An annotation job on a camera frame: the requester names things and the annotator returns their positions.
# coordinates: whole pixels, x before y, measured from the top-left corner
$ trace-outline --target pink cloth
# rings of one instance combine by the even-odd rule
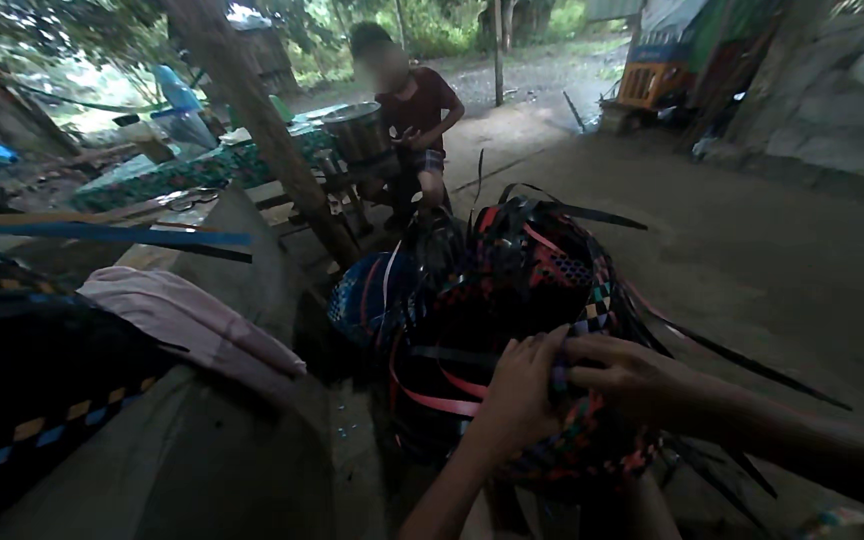
[[[102,268],[78,293],[275,405],[289,404],[293,379],[306,374],[306,362],[281,341],[171,272]]]

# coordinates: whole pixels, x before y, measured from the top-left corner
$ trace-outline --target floral tablecloth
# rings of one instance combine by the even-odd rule
[[[292,141],[309,164],[314,163],[313,155],[318,150],[334,148],[331,137],[314,127],[294,132]],[[70,204],[81,212],[102,213],[173,191],[218,188],[232,179],[246,190],[274,180],[268,164],[258,156],[258,149],[252,142],[222,145],[194,159],[162,165],[138,155],[77,189]]]

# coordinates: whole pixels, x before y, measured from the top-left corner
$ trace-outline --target stainless steel pot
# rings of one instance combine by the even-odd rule
[[[389,127],[379,107],[374,101],[350,104],[321,117],[322,127],[335,138],[347,164],[378,161],[393,153]]]

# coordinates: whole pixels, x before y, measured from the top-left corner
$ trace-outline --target person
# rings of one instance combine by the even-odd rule
[[[352,27],[349,48],[356,71],[365,73],[375,88],[382,119],[395,130],[402,169],[417,175],[422,197],[419,207],[450,206],[443,181],[446,148],[442,135],[465,114],[455,91],[435,70],[409,68],[408,55],[393,43],[389,32],[374,22]],[[442,110],[448,110],[443,118]],[[394,206],[383,191],[384,179],[363,185],[366,200]]]
[[[741,448],[864,504],[864,433],[793,411],[744,388],[691,370],[639,344],[604,335],[510,340],[488,394],[462,441],[399,531],[402,539],[456,538],[479,489],[522,447],[557,433],[547,387],[552,360],[572,361],[571,384],[602,392],[631,421]],[[631,480],[631,538],[679,538],[662,493],[646,473]]]

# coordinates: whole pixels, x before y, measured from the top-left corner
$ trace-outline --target maroon shirt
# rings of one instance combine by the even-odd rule
[[[382,119],[395,128],[397,134],[410,127],[427,133],[442,123],[442,109],[451,110],[461,103],[449,83],[435,70],[417,67],[412,70],[412,77],[418,88],[405,101],[393,93],[375,94],[375,101],[382,106]],[[429,149],[441,152],[443,156],[446,154],[441,136]]]

